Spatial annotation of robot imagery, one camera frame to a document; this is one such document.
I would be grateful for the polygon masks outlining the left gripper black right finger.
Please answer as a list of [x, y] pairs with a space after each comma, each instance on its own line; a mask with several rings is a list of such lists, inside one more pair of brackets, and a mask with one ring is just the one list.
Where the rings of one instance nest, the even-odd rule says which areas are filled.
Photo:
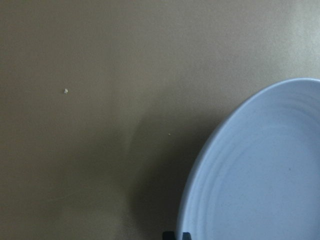
[[192, 236], [189, 232], [183, 232], [182, 233], [182, 240], [192, 240]]

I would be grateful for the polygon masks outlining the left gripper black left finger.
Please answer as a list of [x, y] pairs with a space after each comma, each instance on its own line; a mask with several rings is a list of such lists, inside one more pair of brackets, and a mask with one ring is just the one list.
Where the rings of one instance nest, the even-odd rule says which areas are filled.
[[162, 240], [175, 240], [175, 232], [174, 231], [164, 231], [162, 233]]

